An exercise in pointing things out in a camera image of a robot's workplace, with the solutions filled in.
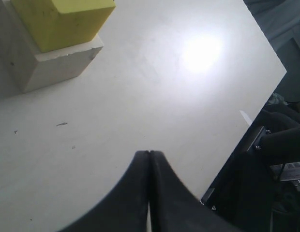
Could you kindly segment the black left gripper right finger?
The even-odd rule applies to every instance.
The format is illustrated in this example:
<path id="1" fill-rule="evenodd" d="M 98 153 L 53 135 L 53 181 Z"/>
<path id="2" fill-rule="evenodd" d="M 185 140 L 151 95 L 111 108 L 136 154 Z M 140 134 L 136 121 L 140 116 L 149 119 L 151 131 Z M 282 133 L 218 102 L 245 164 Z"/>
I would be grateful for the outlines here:
<path id="1" fill-rule="evenodd" d="M 239 232 L 181 182 L 161 151 L 150 152 L 149 203 L 153 232 Z"/>

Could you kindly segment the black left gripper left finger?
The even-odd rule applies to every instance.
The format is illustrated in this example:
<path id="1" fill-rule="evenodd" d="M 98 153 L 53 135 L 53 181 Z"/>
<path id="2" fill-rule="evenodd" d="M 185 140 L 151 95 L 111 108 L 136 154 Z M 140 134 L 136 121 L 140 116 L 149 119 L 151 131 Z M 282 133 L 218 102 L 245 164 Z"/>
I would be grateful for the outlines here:
<path id="1" fill-rule="evenodd" d="M 136 152 L 114 188 L 89 212 L 61 231 L 147 231 L 149 172 L 149 152 Z"/>

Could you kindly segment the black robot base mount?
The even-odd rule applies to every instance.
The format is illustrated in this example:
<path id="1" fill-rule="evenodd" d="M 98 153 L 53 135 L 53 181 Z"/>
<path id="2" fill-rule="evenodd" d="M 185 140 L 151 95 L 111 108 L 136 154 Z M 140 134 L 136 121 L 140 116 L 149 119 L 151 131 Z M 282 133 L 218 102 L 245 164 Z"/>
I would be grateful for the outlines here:
<path id="1" fill-rule="evenodd" d="M 300 232 L 300 112 L 269 98 L 202 204 L 242 232 Z"/>

